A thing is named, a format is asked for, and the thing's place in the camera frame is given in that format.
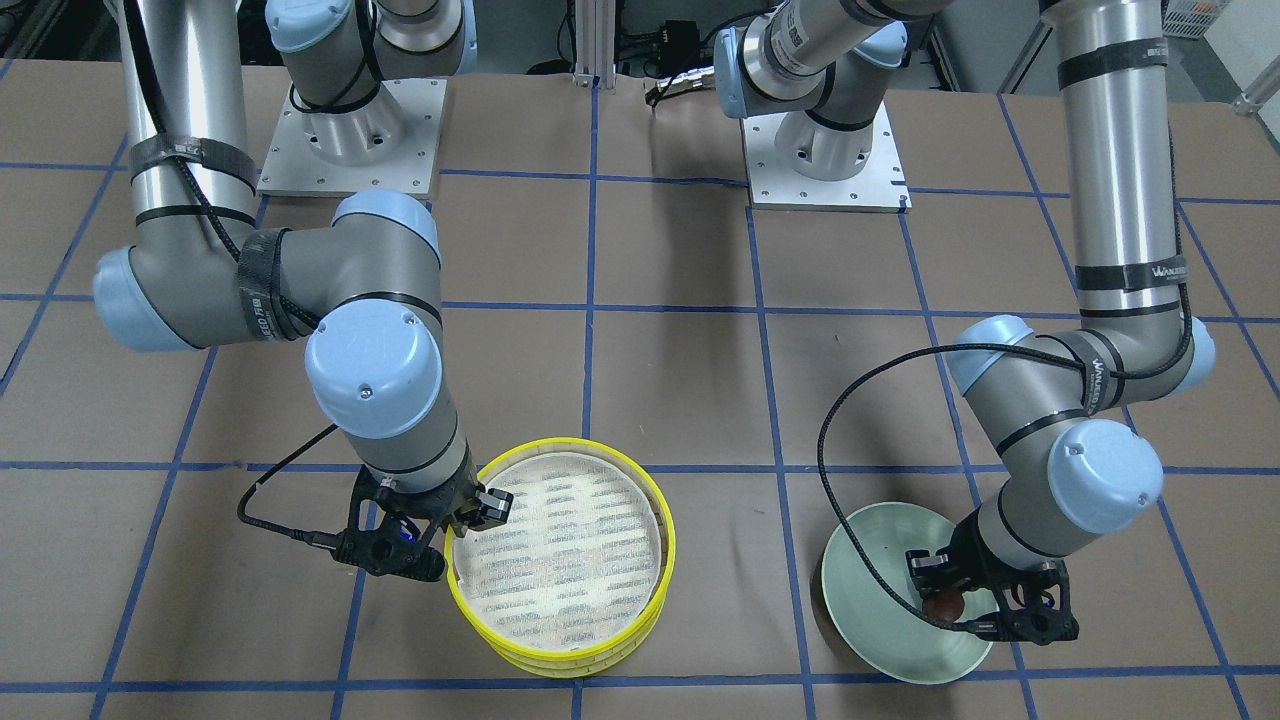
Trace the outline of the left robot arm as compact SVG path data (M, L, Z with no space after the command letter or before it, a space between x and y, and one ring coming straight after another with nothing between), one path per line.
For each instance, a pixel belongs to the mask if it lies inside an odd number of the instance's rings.
M995 588L1129 527L1164 468L1105 411L1193 388L1215 363L1178 232L1161 3L1042 1L1039 15L1060 53L1080 325L992 316L946 352L1009 479L948 546L908 559L923 597Z

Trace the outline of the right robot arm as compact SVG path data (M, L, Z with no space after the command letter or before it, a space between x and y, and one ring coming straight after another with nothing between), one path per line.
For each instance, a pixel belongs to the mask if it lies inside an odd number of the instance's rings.
M257 227L233 1L111 1L131 105L133 245L93 301L138 352L303 340L320 409L362 462L355 501L392 539L498 527L512 498L476 477L445 380L430 211L371 187L315 229Z

